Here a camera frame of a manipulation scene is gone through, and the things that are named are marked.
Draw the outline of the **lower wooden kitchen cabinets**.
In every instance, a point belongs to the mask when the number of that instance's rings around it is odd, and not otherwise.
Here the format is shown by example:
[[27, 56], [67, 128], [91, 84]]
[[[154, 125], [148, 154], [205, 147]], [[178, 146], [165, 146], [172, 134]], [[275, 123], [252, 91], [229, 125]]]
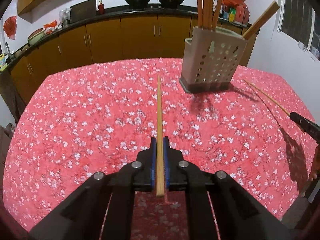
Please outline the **lower wooden kitchen cabinets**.
[[182, 58], [194, 16], [115, 16], [45, 38], [1, 73], [1, 97], [24, 107], [49, 75], [93, 63], [156, 57]]

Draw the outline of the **red floral tablecloth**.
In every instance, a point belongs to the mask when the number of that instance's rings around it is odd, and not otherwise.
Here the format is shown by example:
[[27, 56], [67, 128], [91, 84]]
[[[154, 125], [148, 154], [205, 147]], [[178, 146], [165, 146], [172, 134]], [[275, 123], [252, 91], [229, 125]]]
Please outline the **red floral tablecloth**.
[[[189, 94], [181, 59], [136, 59], [48, 76], [17, 125], [5, 162], [4, 206], [27, 232], [95, 172], [111, 174], [157, 140], [157, 77], [163, 139], [200, 168], [229, 174], [285, 225], [292, 239], [319, 239], [319, 144], [286, 110], [313, 122], [279, 75], [238, 66], [229, 89]], [[130, 239], [189, 239], [183, 191], [137, 191]]]

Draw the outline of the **window with grille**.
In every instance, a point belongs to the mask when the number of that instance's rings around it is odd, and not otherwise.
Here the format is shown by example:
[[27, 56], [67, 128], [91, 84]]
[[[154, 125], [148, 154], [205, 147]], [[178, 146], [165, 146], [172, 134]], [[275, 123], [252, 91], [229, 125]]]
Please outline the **window with grille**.
[[283, 19], [280, 31], [298, 46], [319, 59], [319, 15], [308, 0], [282, 0]]

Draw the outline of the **beige perforated utensil holder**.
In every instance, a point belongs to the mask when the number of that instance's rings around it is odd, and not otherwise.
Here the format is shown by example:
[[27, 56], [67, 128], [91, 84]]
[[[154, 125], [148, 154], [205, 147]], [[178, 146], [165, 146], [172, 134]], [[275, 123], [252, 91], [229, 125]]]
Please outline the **beige perforated utensil holder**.
[[187, 93], [228, 90], [247, 46], [247, 40], [229, 29], [195, 27], [185, 39], [180, 84]]

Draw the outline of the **red packages on counter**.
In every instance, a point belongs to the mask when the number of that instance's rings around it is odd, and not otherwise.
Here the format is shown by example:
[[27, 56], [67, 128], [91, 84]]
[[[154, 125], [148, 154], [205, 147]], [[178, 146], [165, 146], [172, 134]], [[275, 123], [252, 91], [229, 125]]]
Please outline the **red packages on counter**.
[[248, 26], [249, 9], [242, 0], [222, 0], [223, 18], [236, 25]]

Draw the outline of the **yellow detergent bottle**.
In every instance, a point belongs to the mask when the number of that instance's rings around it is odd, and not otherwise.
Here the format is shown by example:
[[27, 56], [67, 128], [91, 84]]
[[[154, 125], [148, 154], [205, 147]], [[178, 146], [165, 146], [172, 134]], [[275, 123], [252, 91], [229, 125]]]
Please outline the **yellow detergent bottle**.
[[7, 62], [5, 59], [5, 54], [0, 55], [0, 72], [4, 71], [7, 68]]

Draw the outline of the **green pot on counter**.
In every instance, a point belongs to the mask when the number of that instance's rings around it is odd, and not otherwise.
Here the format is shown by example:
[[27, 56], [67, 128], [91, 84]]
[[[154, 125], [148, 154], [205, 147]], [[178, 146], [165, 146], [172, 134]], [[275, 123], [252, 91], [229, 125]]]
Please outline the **green pot on counter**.
[[39, 40], [41, 38], [43, 38], [45, 36], [44, 33], [44, 29], [40, 28], [35, 30], [33, 33], [31, 33], [28, 37], [28, 43], [30, 46], [33, 46], [34, 44], [36, 44], [37, 42], [39, 42]]

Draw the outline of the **dark cutting board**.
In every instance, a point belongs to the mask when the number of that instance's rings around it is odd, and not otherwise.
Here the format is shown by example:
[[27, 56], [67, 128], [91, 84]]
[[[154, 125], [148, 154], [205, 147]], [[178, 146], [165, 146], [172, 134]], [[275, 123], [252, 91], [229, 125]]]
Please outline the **dark cutting board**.
[[97, 0], [86, 0], [71, 6], [71, 23], [93, 18], [97, 14]]

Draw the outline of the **red sauce bottle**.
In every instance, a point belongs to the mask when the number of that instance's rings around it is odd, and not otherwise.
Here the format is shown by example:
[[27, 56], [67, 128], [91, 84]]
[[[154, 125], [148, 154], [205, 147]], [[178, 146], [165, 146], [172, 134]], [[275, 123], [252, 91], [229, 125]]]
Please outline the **red sauce bottle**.
[[105, 8], [102, 0], [99, 0], [98, 11], [99, 15], [103, 15], [105, 13]]

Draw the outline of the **red plastic bag hanging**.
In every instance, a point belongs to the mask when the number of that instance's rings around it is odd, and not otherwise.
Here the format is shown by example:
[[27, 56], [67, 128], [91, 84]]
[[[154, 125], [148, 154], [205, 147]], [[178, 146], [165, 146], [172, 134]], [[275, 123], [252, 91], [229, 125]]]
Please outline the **red plastic bag hanging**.
[[3, 24], [3, 30], [10, 40], [15, 40], [17, 30], [17, 16], [10, 16]]

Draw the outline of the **black wok left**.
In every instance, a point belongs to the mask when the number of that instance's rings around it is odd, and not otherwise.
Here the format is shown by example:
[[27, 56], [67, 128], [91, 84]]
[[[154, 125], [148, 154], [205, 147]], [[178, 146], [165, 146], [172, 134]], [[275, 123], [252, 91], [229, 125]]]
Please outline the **black wok left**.
[[130, 9], [145, 9], [151, 0], [125, 0]]

